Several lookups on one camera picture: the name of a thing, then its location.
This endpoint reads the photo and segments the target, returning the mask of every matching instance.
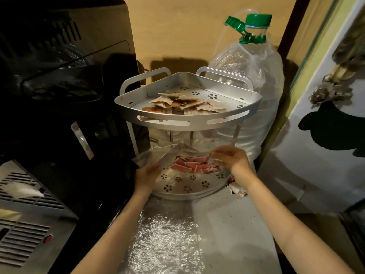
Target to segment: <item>crinkled foil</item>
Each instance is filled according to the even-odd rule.
[[[191,201],[151,197],[118,273],[202,273],[204,263],[196,228]]]

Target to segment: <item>black appliance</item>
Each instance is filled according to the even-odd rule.
[[[138,74],[125,2],[0,0],[0,73],[0,272],[47,273],[58,256],[51,272],[69,273],[133,192],[114,103]],[[44,197],[12,198],[13,182]]]

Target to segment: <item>flower-shaped holes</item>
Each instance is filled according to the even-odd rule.
[[[215,95],[215,94],[209,94],[209,95],[208,95],[208,98],[209,98],[209,99],[218,99],[218,95]]]
[[[172,185],[171,184],[167,184],[165,185],[165,187],[163,188],[166,192],[170,192],[172,190]]]
[[[223,179],[225,176],[221,173],[221,174],[217,174],[216,175],[218,177],[218,179]]]
[[[190,186],[184,186],[184,192],[185,192],[185,193],[190,193],[190,192],[192,192],[191,187],[190,187]]]
[[[208,181],[203,181],[202,182],[202,187],[205,187],[205,188],[208,188],[209,187],[209,183],[208,183]]]

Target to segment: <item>beige wall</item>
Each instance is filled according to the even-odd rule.
[[[273,14],[269,32],[279,45],[295,0],[125,0],[137,59],[151,70],[195,71],[206,65],[229,15],[244,8]],[[220,49],[240,35],[227,29]]]

